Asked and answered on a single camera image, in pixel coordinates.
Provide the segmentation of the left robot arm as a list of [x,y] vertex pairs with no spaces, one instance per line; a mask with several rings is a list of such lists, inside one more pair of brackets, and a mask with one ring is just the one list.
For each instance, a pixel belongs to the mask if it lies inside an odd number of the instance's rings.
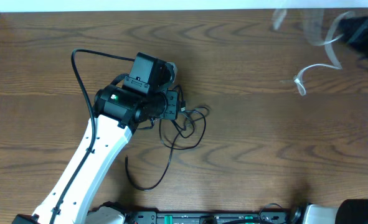
[[138,53],[128,74],[118,75],[88,101],[90,119],[83,139],[59,181],[31,215],[14,223],[124,223],[126,215],[90,205],[110,166],[140,123],[175,120],[178,94],[170,90],[177,75],[172,62]]

